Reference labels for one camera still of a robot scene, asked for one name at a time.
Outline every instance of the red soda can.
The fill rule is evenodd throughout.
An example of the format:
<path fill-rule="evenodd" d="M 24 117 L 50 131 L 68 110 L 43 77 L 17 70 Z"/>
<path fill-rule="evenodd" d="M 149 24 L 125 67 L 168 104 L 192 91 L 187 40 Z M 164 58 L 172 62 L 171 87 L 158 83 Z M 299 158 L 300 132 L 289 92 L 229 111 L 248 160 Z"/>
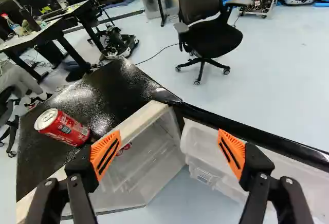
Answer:
<path fill-rule="evenodd" d="M 56 108 L 44 111 L 35 121 L 34 129 L 71 146 L 84 144 L 90 130 Z"/>

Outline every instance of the gray chair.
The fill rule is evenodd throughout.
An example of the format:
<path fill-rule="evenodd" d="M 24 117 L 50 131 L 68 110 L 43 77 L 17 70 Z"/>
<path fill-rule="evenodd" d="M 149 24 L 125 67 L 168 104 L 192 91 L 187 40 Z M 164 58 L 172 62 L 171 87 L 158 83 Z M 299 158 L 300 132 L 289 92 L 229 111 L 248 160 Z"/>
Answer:
<path fill-rule="evenodd" d="M 201 63 L 199 76 L 194 81 L 199 85 L 205 63 L 223 69 L 228 75 L 230 67 L 222 65 L 212 58 L 217 58 L 231 52 L 242 41 L 242 33 L 227 23 L 233 7 L 247 7 L 253 4 L 250 0 L 231 0 L 223 5 L 223 0 L 179 0 L 179 22 L 174 25 L 178 32 L 179 48 L 197 58 L 176 66 L 176 71 L 182 67 Z M 213 19 L 202 21 L 220 12 Z"/>
<path fill-rule="evenodd" d="M 11 149 L 14 145 L 16 132 L 19 127 L 18 115 L 15 115 L 13 121 L 9 121 L 14 109 L 14 104 L 17 105 L 20 100 L 20 99 L 16 99 L 16 100 L 9 99 L 11 94 L 14 93 L 14 91 L 15 91 L 15 87 L 10 86 L 0 93 L 0 127 L 4 125 L 9 125 L 9 127 L 6 129 L 4 134 L 0 137 L 0 147 L 3 147 L 5 145 L 2 142 L 2 140 L 8 137 L 8 135 L 10 135 L 9 144 L 6 150 L 9 157 L 14 157 L 17 154 L 17 152 L 12 151 Z"/>

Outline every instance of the water bottle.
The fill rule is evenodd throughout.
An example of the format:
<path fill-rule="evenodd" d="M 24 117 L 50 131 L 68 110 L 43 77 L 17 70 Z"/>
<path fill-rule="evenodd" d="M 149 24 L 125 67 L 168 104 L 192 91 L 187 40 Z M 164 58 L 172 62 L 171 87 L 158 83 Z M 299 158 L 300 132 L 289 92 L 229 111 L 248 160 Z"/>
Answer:
<path fill-rule="evenodd" d="M 10 29 L 12 29 L 17 35 L 23 36 L 24 35 L 24 29 L 19 24 L 15 24 L 8 16 L 8 14 L 3 13 L 1 14 L 1 17 L 3 17 L 6 21 Z"/>

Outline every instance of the glossy black tabletop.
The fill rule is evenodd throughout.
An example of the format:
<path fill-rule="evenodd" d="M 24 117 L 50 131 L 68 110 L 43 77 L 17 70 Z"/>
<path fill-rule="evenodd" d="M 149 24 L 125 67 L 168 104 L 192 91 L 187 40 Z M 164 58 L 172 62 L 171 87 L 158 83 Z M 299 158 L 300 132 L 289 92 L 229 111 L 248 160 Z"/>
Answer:
<path fill-rule="evenodd" d="M 58 108 L 100 138 L 148 103 L 159 86 L 130 61 L 114 60 L 23 116 L 17 158 L 17 201 L 77 151 L 34 130 L 34 122 L 43 111 Z"/>

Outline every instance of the orange gripper pad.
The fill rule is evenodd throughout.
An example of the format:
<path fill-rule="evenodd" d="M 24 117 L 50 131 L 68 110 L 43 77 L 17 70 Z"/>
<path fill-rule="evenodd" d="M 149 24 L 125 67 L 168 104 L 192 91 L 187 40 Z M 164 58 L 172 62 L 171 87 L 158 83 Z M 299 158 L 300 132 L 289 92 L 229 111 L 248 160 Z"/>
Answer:
<path fill-rule="evenodd" d="M 120 148 L 121 137 L 119 131 L 115 131 L 106 137 L 102 137 L 92 145 L 90 162 L 94 167 L 98 181 L 104 176 Z"/>
<path fill-rule="evenodd" d="M 240 180 L 245 164 L 244 143 L 222 129 L 218 130 L 217 142 L 237 179 Z"/>

